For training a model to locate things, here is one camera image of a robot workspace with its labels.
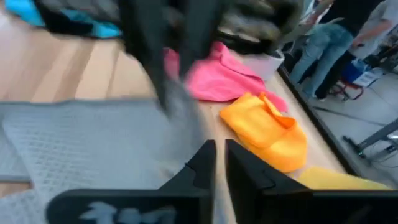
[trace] jeans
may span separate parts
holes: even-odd
[[[289,78],[298,85],[304,72],[320,56],[317,69],[303,87],[306,97],[313,97],[333,64],[350,48],[354,37],[338,24],[327,24],[316,30],[303,48],[301,59],[294,66]]]
[[[326,75],[325,79],[323,80],[322,84],[315,92],[315,96],[319,99],[325,99],[330,89],[337,83],[340,79],[341,74],[343,74],[344,69],[346,66],[351,63],[356,57],[352,55],[349,51],[345,52],[343,56],[341,56],[337,62],[332,66],[329,73]]]

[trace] pink towel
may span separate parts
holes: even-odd
[[[178,74],[179,55],[171,49],[166,50],[165,67],[169,75]],[[262,78],[238,61],[221,42],[215,42],[208,59],[197,61],[191,68],[187,86],[196,99],[217,102],[234,100],[247,92],[263,92],[279,111],[287,112],[286,102],[268,91]]]

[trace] cable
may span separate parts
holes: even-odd
[[[386,165],[383,165],[383,164],[379,164],[379,166],[386,167],[386,168],[397,168],[398,167],[398,166],[386,166]]]
[[[371,162],[377,162],[377,163],[386,162],[388,159],[390,159],[390,158],[396,156],[397,154],[398,154],[398,151],[395,151],[395,153],[393,153],[392,155],[388,156],[387,158],[385,158],[385,159],[383,159],[383,160],[375,161],[375,160],[370,159],[370,161],[371,161]]]

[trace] gray mesh fabric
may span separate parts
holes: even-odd
[[[7,139],[2,127],[0,127],[0,181],[30,181],[25,165],[17,155],[14,146]]]
[[[195,102],[174,82],[168,96],[167,116],[154,100],[0,104],[1,137],[34,186],[30,205],[43,209],[70,189],[158,189],[166,183],[205,142]],[[9,206],[7,198],[0,204]]]
[[[44,209],[34,190],[0,199],[1,224],[45,224]]]

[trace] table edge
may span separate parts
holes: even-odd
[[[359,167],[355,165],[353,160],[349,157],[348,153],[343,149],[342,146],[340,146],[340,143],[338,142],[334,134],[330,131],[328,126],[320,119],[314,109],[310,107],[303,95],[299,91],[297,91],[294,85],[290,82],[288,78],[289,72],[286,70],[285,66],[282,64],[277,69],[277,71],[279,76],[285,82],[287,88],[289,88],[290,92],[292,92],[296,100],[300,103],[300,106],[303,108],[304,112],[307,114],[314,127],[319,131],[321,137],[326,142],[332,153],[336,156],[338,162],[341,164],[347,174],[355,175],[358,177],[365,177],[365,174],[362,174]]]

